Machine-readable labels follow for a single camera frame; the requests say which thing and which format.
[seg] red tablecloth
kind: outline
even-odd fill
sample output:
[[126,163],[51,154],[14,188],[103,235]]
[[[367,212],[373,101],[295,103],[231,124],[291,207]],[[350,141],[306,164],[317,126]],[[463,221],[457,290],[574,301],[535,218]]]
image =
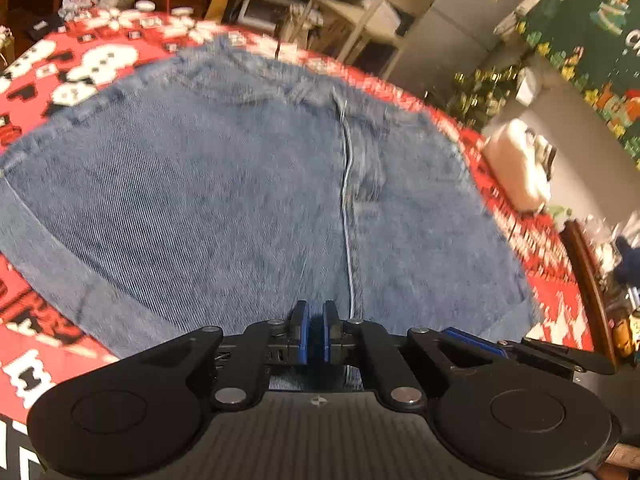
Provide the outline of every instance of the red tablecloth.
[[[258,54],[274,54],[273,40],[213,22],[135,10],[88,11],[34,45],[0,76],[0,152],[61,107],[80,102],[135,67],[221,33]],[[406,110],[430,114],[443,134],[460,144],[486,206],[522,261],[545,313],[545,322],[530,335],[593,349],[578,286],[552,219],[524,217],[513,210],[481,156],[478,133],[459,129],[441,111],[334,60],[290,46],[282,47],[280,59],[338,76]],[[20,423],[29,407],[53,384],[113,360],[98,342],[60,316],[0,254],[0,412],[18,422],[7,431],[24,429]]]

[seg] wooden chair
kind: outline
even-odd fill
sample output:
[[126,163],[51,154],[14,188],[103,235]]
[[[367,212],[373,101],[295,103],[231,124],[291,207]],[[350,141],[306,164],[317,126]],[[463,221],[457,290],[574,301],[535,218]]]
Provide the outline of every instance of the wooden chair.
[[[298,22],[298,26],[293,31],[290,38],[286,41],[293,41],[297,38],[305,23],[306,17],[311,9],[318,6],[321,10],[329,10],[329,12],[338,16],[339,19],[348,22],[353,28],[347,41],[344,43],[338,61],[351,64],[358,57],[358,54],[364,49],[369,41],[377,43],[390,44],[396,48],[389,62],[384,67],[381,78],[387,79],[389,74],[398,62],[402,51],[411,36],[412,27],[404,36],[398,36],[395,30],[392,30],[385,20],[379,19],[376,11],[385,0],[373,0],[368,9],[359,6],[345,4],[337,0],[310,0],[306,5],[305,12],[302,14]],[[415,18],[414,26],[427,10],[433,5],[435,0],[386,0],[391,5],[410,14]]]
[[605,314],[604,295],[596,278],[590,248],[582,234],[582,227],[577,221],[568,221],[560,233],[575,279],[578,281],[584,311],[589,321],[594,350],[607,357],[614,368],[619,367],[615,347]]

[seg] denim seam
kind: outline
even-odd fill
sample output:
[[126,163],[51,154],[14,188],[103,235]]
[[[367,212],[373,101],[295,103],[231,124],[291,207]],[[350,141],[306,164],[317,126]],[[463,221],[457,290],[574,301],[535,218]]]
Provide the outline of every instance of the denim seam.
[[358,235],[356,230],[356,215],[354,210],[353,200],[350,201],[350,215],[349,215],[349,232],[350,241],[351,241],[351,265],[353,268],[353,272],[351,275],[351,280],[353,281],[353,317],[364,319],[365,317],[365,309],[364,302],[362,298],[362,284],[360,283],[360,258],[358,257]]
[[340,124],[342,125],[342,134],[344,138],[344,157],[345,157],[345,165],[344,165],[344,174],[342,177],[342,189],[340,190],[340,211],[342,213],[342,229],[344,232],[344,245],[346,250],[346,259],[347,259],[347,276],[349,280],[349,317],[354,317],[355,310],[355,294],[353,290],[353,268],[352,268],[352,251],[351,251],[351,236],[349,230],[349,216],[347,211],[347,205],[349,200],[348,192],[349,192],[349,177],[351,176],[351,168],[353,166],[353,143],[351,142],[351,133],[349,130],[349,125],[347,121],[344,119],[344,109],[346,108],[347,101],[341,101],[340,97],[337,95],[335,91],[332,91],[332,97],[334,98],[335,104],[337,105],[338,111],[340,113],[339,119]]

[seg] jeans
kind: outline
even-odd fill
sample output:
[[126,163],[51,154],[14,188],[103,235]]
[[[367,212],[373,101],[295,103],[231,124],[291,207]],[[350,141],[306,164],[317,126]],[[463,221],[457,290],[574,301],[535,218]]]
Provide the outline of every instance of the jeans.
[[297,300],[390,333],[540,313],[425,114],[227,38],[139,68],[0,156],[0,251],[119,356]]

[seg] white cap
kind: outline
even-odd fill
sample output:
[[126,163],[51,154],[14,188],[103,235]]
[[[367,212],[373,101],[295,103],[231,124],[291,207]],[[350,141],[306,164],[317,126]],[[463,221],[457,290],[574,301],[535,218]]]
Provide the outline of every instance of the white cap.
[[192,7],[175,7],[171,9],[172,16],[191,16],[193,14]]
[[149,0],[138,0],[136,1],[136,9],[140,12],[151,12],[156,10],[156,4]]

